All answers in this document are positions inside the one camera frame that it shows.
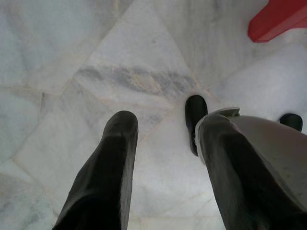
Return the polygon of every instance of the marble floor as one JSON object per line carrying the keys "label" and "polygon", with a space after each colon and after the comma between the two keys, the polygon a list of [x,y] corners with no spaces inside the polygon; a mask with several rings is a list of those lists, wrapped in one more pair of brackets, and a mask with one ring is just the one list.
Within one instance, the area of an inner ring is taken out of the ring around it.
{"label": "marble floor", "polygon": [[1,229],[51,229],[106,121],[129,110],[140,130],[129,230],[223,230],[189,150],[186,98],[307,121],[307,30],[251,42],[266,3],[0,0]]}

